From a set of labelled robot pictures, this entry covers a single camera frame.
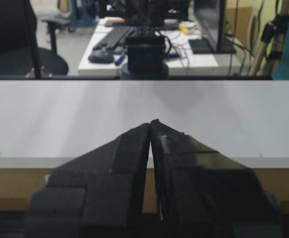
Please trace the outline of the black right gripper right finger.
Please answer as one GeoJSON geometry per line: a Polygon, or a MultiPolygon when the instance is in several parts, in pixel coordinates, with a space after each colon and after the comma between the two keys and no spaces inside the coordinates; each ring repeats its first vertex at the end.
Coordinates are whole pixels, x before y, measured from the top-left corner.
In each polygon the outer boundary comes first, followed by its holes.
{"type": "Polygon", "coordinates": [[[167,238],[281,238],[277,202],[254,171],[159,120],[150,124],[167,238]]]}

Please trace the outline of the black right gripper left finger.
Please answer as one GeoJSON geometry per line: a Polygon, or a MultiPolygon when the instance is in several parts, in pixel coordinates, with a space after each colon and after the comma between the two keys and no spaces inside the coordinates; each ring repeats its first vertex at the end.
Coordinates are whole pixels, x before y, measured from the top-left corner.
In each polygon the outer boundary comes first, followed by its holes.
{"type": "Polygon", "coordinates": [[[27,238],[134,238],[143,212],[150,125],[55,168],[30,200],[27,238]]]}

